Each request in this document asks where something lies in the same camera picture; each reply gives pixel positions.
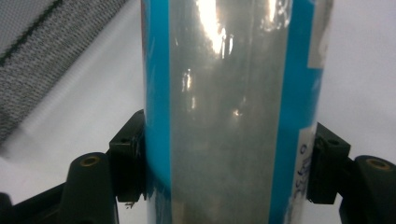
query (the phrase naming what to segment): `white surface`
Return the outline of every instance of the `white surface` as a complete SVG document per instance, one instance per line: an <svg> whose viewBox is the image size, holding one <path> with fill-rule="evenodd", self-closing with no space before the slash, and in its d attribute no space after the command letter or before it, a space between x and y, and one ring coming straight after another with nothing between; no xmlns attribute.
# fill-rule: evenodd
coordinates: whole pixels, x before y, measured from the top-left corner
<svg viewBox="0 0 396 224"><path fill-rule="evenodd" d="M318 120L352 145L396 163L396 2L335 0ZM0 158L0 191L14 203L65 181L69 163L109 140L143 108L140 6L131 0L68 71ZM307 204L303 223L340 223L337 205ZM146 205L119 207L146 223Z"/></svg>

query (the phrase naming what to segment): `white label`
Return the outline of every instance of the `white label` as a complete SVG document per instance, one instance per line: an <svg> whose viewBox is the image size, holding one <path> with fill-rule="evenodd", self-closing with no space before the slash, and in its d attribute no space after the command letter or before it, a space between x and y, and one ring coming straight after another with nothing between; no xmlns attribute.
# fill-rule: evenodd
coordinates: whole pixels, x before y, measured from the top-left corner
<svg viewBox="0 0 396 224"><path fill-rule="evenodd" d="M308 186L309 170L311 167L312 151L317 126L301 129L294 167L294 178L290 206L285 223L299 223Z"/></svg>
<svg viewBox="0 0 396 224"><path fill-rule="evenodd" d="M312 23L309 47L309 68L323 68L329 44L333 0L315 0L315 15Z"/></svg>

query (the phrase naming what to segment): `screw hole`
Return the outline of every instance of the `screw hole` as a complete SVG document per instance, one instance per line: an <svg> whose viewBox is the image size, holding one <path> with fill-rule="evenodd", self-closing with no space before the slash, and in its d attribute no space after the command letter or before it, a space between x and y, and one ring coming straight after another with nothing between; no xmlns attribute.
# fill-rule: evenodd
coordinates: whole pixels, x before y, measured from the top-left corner
<svg viewBox="0 0 396 224"><path fill-rule="evenodd" d="M384 161L380 161L373 158L367 159L366 161L369 165L373 166L376 169L384 170L384 171L390 170L390 166Z"/></svg>
<svg viewBox="0 0 396 224"><path fill-rule="evenodd" d="M95 165L96 163L98 163L99 160L100 160L99 157L91 156L91 157L85 158L79 164L81 166L92 166L92 165Z"/></svg>

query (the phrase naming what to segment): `mesh screen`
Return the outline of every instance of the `mesh screen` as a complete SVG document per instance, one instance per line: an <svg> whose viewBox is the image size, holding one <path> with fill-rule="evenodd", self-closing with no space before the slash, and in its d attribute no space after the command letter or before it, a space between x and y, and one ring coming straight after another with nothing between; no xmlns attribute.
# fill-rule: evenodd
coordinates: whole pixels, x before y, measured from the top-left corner
<svg viewBox="0 0 396 224"><path fill-rule="evenodd" d="M0 146L125 1L54 1L8 48L0 58Z"/></svg>

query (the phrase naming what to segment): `clear plastic cylinder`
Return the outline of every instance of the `clear plastic cylinder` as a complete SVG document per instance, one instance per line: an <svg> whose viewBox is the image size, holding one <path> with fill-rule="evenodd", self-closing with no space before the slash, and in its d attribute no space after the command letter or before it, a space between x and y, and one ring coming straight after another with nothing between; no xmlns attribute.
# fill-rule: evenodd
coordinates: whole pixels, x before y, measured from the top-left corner
<svg viewBox="0 0 396 224"><path fill-rule="evenodd" d="M331 8L142 1L150 223L298 221Z"/></svg>

